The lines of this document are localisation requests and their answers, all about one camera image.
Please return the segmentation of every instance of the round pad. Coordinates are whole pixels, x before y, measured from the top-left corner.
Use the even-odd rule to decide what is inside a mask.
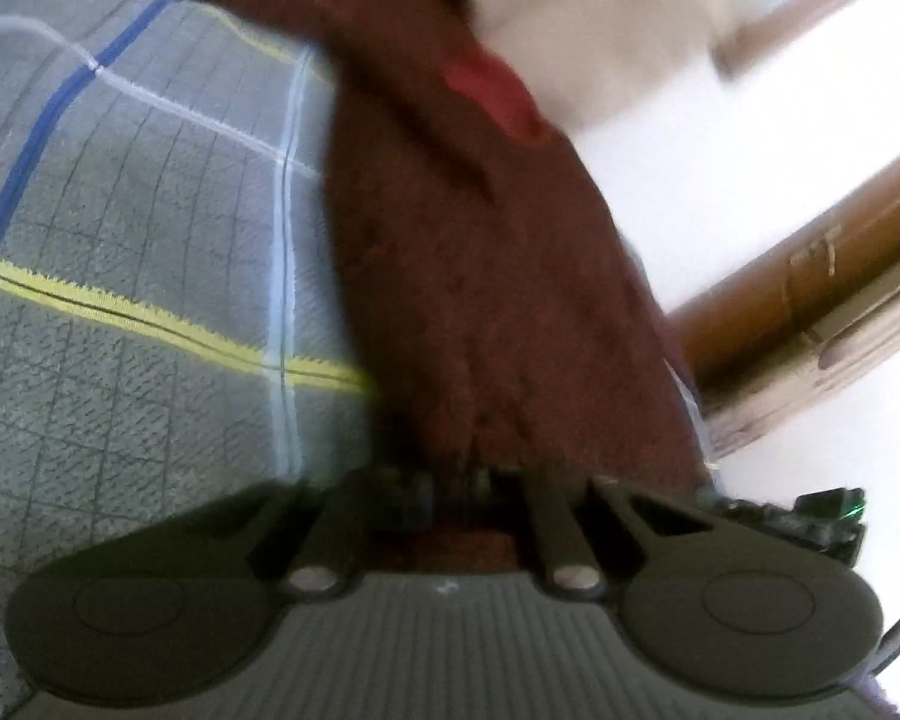
[[[7,639],[39,688],[82,704],[141,706],[216,682],[256,650],[273,617],[251,578],[44,573],[13,596]]]
[[[677,678],[751,699],[854,679],[883,625],[874,591],[840,563],[737,528],[682,536],[651,557],[621,620]]]

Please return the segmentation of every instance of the white wall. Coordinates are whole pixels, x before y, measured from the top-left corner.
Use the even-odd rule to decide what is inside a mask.
[[[900,155],[900,0],[862,0],[744,82],[704,58],[576,138],[672,309]],[[866,488],[861,573],[900,615],[900,353],[725,463],[734,494],[790,503]],[[900,703],[900,660],[882,680]]]

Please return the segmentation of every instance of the metal screw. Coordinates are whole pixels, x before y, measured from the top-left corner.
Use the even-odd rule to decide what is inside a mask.
[[[554,584],[562,590],[586,592],[600,584],[600,571],[589,565],[564,565],[554,571]]]
[[[329,592],[340,582],[337,572],[324,565],[306,565],[293,571],[287,583],[294,590],[307,594]]]

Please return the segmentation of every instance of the blue stripe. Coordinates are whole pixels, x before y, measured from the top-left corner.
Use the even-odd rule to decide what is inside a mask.
[[[98,63],[103,67],[112,65],[117,57],[127,50],[133,41],[140,37],[144,29],[173,1],[177,0],[154,0],[146,6],[144,11],[95,57]],[[60,117],[95,77],[94,72],[89,68],[82,67],[75,71],[60,85],[60,88],[53,93],[43,110],[40,111],[34,128],[31,129],[29,138],[24,143],[24,148],[20,151],[17,161],[13,163],[10,174],[7,175],[7,181],[0,189],[0,243],[7,234],[13,212],[16,211],[26,185],[34,175],[40,157],[43,156],[44,149],[50,141],[50,135],[59,124]]]

